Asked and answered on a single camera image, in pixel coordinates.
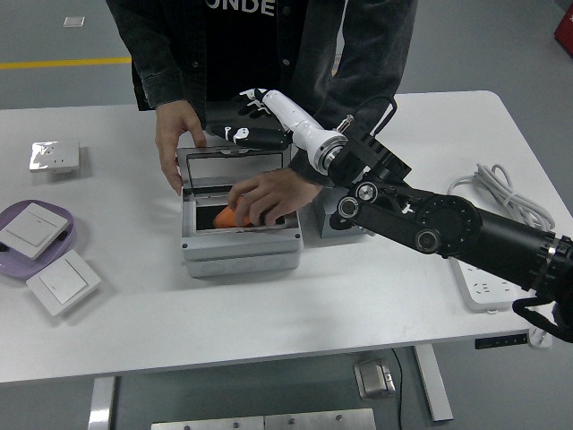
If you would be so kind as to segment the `person's right hand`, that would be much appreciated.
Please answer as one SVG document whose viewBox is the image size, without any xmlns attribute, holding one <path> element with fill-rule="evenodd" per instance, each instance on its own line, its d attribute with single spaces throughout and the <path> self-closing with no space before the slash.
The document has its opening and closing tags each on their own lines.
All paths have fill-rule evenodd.
<svg viewBox="0 0 573 430">
<path fill-rule="evenodd" d="M 185 100 L 162 104 L 156 108 L 156 137 L 162 173 L 171 188 L 181 194 L 183 179 L 178 170 L 176 150 L 181 135 L 189 133 L 196 147 L 205 147 L 207 140 L 201 121 Z"/>
</svg>

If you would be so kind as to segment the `person's left hand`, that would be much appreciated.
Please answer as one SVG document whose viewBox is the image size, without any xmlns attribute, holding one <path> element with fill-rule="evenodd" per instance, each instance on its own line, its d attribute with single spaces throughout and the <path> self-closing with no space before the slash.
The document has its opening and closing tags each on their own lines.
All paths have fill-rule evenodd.
<svg viewBox="0 0 573 430">
<path fill-rule="evenodd" d="M 307 182 L 292 169 L 281 168 L 235 183 L 227 201 L 237 226 L 244 226 L 246 219 L 255 226 L 274 226 L 280 217 L 310 203 L 321 190 L 321 185 Z"/>
</svg>

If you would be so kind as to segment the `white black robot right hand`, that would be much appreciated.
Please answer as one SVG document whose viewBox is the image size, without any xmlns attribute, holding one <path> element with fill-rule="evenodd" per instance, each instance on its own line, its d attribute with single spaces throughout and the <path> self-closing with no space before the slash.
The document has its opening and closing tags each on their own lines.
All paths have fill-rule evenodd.
<svg viewBox="0 0 573 430">
<path fill-rule="evenodd" d="M 251 89 L 241 93 L 249 99 L 248 108 L 273 115 L 279 129 L 252 126 L 218 125 L 211 131 L 239 147 L 283 151 L 290 144 L 307 153 L 312 168 L 328 174 L 329 164 L 346 144 L 347 138 L 337 130 L 324 129 L 311 115 L 278 90 Z"/>
</svg>

